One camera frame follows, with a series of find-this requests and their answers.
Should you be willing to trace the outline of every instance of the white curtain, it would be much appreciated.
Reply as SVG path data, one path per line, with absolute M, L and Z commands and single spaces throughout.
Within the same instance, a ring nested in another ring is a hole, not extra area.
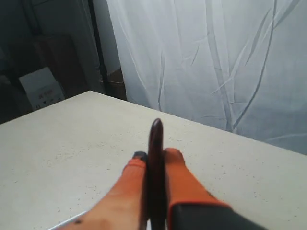
M 107 0 L 128 100 L 307 154 L 306 0 Z

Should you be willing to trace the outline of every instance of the black pole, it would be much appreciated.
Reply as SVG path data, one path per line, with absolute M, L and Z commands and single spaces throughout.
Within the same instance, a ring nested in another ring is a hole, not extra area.
M 93 0 L 88 0 L 88 6 L 90 10 L 91 19 L 92 19 L 92 26 L 93 26 L 93 32 L 94 32 L 94 37 L 95 37 L 95 42 L 96 42 L 96 49 L 97 49 L 98 58 L 99 58 L 99 71 L 102 77 L 103 84 L 105 86 L 106 93 L 109 94 L 109 81 L 107 78 L 107 69 L 106 69 L 103 52 L 101 48 L 101 41 L 100 41 L 99 29 L 98 29 Z

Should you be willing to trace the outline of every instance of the orange rubber grip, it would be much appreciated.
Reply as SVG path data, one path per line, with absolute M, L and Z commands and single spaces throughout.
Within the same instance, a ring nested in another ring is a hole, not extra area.
M 145 230 L 146 163 L 130 160 L 112 189 L 64 230 Z
M 177 149 L 165 149 L 165 187 L 168 201 L 167 225 L 171 229 L 172 208 L 179 204 L 198 204 L 229 207 L 219 201 L 202 186 L 188 170 L 182 153 Z

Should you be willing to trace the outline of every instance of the white table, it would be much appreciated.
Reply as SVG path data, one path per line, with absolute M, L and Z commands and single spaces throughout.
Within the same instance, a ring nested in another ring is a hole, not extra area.
M 307 229 L 307 157 L 95 92 L 0 126 L 0 229 L 48 229 L 88 210 L 161 118 L 165 147 L 249 219 Z

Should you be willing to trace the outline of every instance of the white box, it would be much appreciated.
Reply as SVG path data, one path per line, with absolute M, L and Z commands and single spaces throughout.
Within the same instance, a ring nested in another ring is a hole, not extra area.
M 65 100 L 60 84 L 49 68 L 40 69 L 19 78 L 33 111 Z

